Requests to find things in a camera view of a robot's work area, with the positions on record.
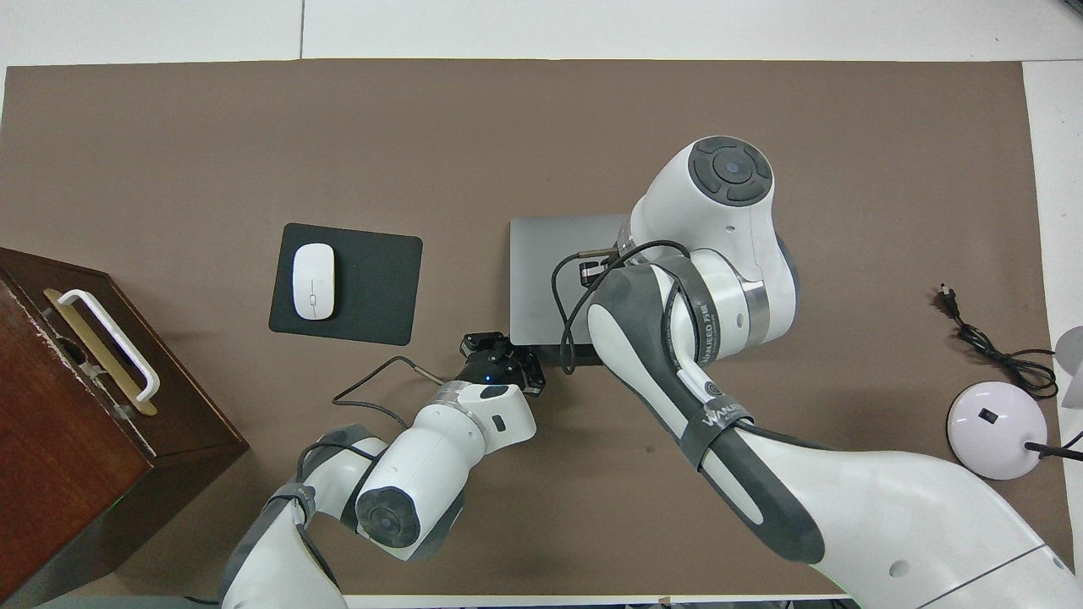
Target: wooden cabinet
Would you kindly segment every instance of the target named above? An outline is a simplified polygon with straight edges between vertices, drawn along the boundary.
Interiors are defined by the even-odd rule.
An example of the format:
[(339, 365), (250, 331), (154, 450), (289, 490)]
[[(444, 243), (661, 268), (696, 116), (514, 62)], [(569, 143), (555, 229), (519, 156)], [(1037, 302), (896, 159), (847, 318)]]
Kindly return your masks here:
[[(139, 357), (86, 299), (57, 301), (74, 289), (153, 368), (145, 403)], [(0, 248), (0, 374), (5, 608), (110, 572), (248, 448), (99, 271)]]

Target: black mouse pad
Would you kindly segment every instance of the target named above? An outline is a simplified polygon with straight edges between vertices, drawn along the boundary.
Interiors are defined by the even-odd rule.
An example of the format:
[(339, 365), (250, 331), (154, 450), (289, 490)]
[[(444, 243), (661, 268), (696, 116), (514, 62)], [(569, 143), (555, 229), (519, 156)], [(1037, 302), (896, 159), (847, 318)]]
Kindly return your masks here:
[[(335, 250), (335, 309), (325, 320), (305, 320), (293, 308), (293, 255), (309, 243)], [(269, 325), (289, 334), (408, 345), (420, 270), (418, 237), (286, 224)]]

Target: brown desk mat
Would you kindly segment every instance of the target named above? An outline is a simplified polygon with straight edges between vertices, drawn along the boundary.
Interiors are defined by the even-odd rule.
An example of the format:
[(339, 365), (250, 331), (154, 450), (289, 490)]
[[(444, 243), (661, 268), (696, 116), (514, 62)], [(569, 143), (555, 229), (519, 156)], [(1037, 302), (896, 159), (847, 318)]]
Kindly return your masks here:
[[(1048, 346), (1018, 64), (362, 60), (8, 74), (0, 243), (108, 271), (252, 445), (92, 592), (214, 594), (304, 445), (351, 422), (393, 435), (331, 396), (395, 353), (453, 375), (465, 333), (507, 331), (511, 218), (628, 212), (702, 135), (744, 138), (771, 159), (778, 229), (801, 274), (790, 334), (710, 371), (760, 425), (952, 458), (951, 401), (1003, 376), (929, 307), (941, 281), (997, 345)], [(408, 348), (268, 329), (286, 222), (425, 241)], [(386, 374), (365, 399), (412, 417), (433, 387)], [(532, 402), (537, 436), (473, 471), (436, 557), (401, 563), (329, 519), (314, 524), (343, 591), (835, 589), (746, 531), (604, 370), (549, 381)], [(1071, 559), (1060, 463), (994, 488)]]

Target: white tile floor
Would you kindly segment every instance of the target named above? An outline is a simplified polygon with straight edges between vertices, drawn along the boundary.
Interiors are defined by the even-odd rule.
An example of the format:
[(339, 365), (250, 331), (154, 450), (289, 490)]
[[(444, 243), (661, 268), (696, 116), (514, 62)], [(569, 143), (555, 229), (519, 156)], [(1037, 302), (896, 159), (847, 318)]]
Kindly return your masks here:
[(1083, 325), (1083, 15), (1058, 0), (0, 0), (4, 67), (332, 56), (1023, 61), (1052, 340)]

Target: drawer handle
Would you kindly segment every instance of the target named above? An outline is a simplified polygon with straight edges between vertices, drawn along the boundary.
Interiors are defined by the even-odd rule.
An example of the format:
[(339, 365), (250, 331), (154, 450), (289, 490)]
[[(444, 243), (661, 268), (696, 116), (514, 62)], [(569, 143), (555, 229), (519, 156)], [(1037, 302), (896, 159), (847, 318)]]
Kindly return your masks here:
[(147, 363), (143, 354), (139, 352), (139, 349), (132, 345), (132, 341), (128, 339), (128, 336), (120, 329), (117, 322), (113, 321), (113, 318), (105, 311), (102, 303), (94, 298), (94, 295), (82, 289), (70, 289), (64, 293), (64, 295), (56, 300), (61, 304), (70, 304), (77, 299), (81, 299), (87, 303), (87, 308), (90, 309), (90, 312), (94, 313), (97, 321), (105, 326), (105, 329), (110, 336), (113, 336), (113, 339), (117, 341), (117, 345), (123, 349), (125, 353), (128, 354), (128, 359), (135, 364), (135, 367), (143, 374), (143, 378), (146, 379), (146, 387), (140, 391), (135, 399), (140, 402), (149, 400), (152, 396), (158, 392), (158, 386), (160, 385), (160, 381), (158, 380), (158, 373), (154, 372), (151, 364)]

